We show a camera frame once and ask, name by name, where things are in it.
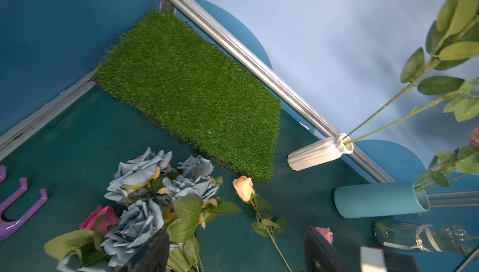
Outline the peach rose single stem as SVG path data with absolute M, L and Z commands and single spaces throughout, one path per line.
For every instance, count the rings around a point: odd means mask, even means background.
M 284 233 L 288 227 L 286 217 L 277 217 L 273 214 L 273 207 L 266 198 L 256 194 L 251 178 L 241 176 L 233 181 L 233 187 L 239 198 L 254 209 L 256 222 L 251 224 L 252 229 L 261 237 L 269 238 L 274 244 L 281 259 L 289 272 L 292 271 L 287 259 L 277 244 L 275 234 Z

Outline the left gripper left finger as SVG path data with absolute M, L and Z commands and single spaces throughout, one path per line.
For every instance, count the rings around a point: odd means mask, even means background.
M 165 272 L 170 254 L 170 241 L 162 228 L 121 268 L 119 272 Z

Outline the pink flower bunch on table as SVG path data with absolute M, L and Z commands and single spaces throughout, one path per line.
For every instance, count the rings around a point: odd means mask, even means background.
M 98 229 L 103 234 L 106 234 L 110 227 L 118 225 L 119 222 L 120 218 L 116 215 L 112 207 L 97 206 L 90 216 L 80 224 L 79 228 L 90 231 Z

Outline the aluminium frame right bar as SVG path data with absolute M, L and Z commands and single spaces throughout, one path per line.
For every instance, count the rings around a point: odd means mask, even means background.
M 479 192 L 457 192 L 431 194 L 429 203 L 431 208 L 452 208 L 452 207 L 478 207 Z

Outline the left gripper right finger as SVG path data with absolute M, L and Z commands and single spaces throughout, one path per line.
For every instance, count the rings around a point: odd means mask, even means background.
M 304 258 L 307 272 L 359 271 L 313 226 L 304 232 Z

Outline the green artificial grass mat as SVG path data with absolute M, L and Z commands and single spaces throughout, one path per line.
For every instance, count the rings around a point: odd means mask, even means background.
M 109 50 L 95 77 L 203 155 L 257 181 L 272 179 L 279 99 L 177 17 L 148 13 Z

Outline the aluminium frame back bar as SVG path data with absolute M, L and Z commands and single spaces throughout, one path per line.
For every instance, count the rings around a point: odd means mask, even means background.
M 209 15 L 197 2 L 194 0 L 169 1 L 322 134 L 326 135 L 327 138 L 336 137 L 340 134 L 338 129 L 333 127 L 333 125 L 316 112 L 302 97 L 290 88 L 287 83 L 278 77 L 273 70 Z M 354 146 L 354 152 L 349 155 L 377 181 L 382 183 L 394 181 L 389 174 L 380 168 L 378 164 L 374 163 L 373 160 L 359 148 Z

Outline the white ribbed ceramic vase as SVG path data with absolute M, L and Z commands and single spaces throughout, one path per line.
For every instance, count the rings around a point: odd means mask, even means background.
M 349 155 L 353 152 L 353 141 L 346 133 L 340 133 L 336 137 L 324 138 L 290 153 L 288 155 L 288 165 L 294 171 L 300 171 L 332 162 L 339 159 L 342 155 Z

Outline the teal cylindrical vase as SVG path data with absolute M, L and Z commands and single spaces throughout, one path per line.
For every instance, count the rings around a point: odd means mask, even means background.
M 370 218 L 424 213 L 430 202 L 413 182 L 370 183 L 335 189 L 334 204 L 344 218 Z

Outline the blue hydrangea bunch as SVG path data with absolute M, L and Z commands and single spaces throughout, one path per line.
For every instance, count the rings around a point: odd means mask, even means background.
M 219 215 L 239 213 L 239 206 L 222 200 L 221 178 L 202 157 L 189 157 L 172 167 L 171 152 L 152 152 L 119 163 L 105 198 L 118 203 L 118 225 L 106 234 L 98 229 L 65 233 L 44 245 L 60 272 L 118 272 L 162 228 L 170 241 L 166 272 L 202 270 L 197 228 Z

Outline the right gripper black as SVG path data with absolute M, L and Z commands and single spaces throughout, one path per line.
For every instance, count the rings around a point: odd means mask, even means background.
M 387 272 L 419 272 L 419 268 L 412 256 L 385 253 L 385 266 Z

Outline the clear glass vase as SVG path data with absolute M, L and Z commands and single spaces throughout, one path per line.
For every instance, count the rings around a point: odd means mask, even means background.
M 434 227 L 383 220 L 372 224 L 372 232 L 380 246 L 402 251 L 451 252 L 466 257 L 479 245 L 479 238 L 469 235 L 459 223 Z

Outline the small pink rosebud stem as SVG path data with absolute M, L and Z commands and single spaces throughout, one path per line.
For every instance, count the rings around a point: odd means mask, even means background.
M 330 228 L 316 227 L 316 231 L 320 233 L 328 243 L 333 244 L 334 235 L 333 232 L 330 231 Z

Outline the aluminium frame bar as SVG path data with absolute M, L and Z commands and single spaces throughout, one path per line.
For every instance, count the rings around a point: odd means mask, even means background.
M 316 112 L 302 97 L 290 88 L 287 83 L 278 77 L 273 70 L 209 15 L 197 2 L 194 0 L 169 1 L 322 134 L 326 135 L 327 138 L 336 137 L 340 134 L 338 129 L 333 127 L 333 125 Z M 389 174 L 380 168 L 378 164 L 374 163 L 373 160 L 359 148 L 354 146 L 354 152 L 349 155 L 377 181 L 382 183 L 394 181 Z
M 429 203 L 431 208 L 452 208 L 452 207 L 478 207 L 479 192 L 457 192 L 431 194 Z

